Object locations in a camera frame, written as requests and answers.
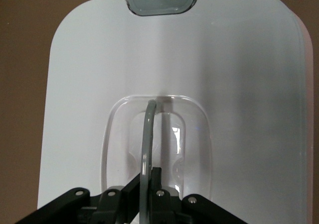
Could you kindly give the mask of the white box lid grey clips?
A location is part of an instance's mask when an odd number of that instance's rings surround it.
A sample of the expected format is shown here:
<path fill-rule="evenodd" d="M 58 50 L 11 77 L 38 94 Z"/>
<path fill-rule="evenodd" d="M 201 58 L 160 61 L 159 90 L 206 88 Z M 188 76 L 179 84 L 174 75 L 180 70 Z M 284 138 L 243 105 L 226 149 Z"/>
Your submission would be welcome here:
<path fill-rule="evenodd" d="M 280 0 L 197 0 L 137 16 L 127 0 L 72 10 L 51 44 L 38 206 L 139 172 L 148 101 L 153 165 L 249 224 L 310 224 L 309 34 Z"/>

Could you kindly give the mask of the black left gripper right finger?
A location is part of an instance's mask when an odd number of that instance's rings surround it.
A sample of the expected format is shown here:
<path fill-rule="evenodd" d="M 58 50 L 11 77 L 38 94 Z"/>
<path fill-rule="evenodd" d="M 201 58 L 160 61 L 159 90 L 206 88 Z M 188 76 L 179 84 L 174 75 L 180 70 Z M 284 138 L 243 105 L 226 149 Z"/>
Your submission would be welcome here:
<path fill-rule="evenodd" d="M 161 168 L 152 169 L 149 190 L 150 224 L 247 224 L 199 194 L 183 199 L 161 185 Z"/>

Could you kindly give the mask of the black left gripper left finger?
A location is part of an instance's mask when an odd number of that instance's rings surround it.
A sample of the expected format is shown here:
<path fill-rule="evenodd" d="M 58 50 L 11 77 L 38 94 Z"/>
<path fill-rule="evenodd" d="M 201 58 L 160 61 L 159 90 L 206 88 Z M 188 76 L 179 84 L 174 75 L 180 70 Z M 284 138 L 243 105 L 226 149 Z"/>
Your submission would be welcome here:
<path fill-rule="evenodd" d="M 122 189 L 91 196 L 73 188 L 15 224 L 127 224 L 139 212 L 140 176 Z"/>

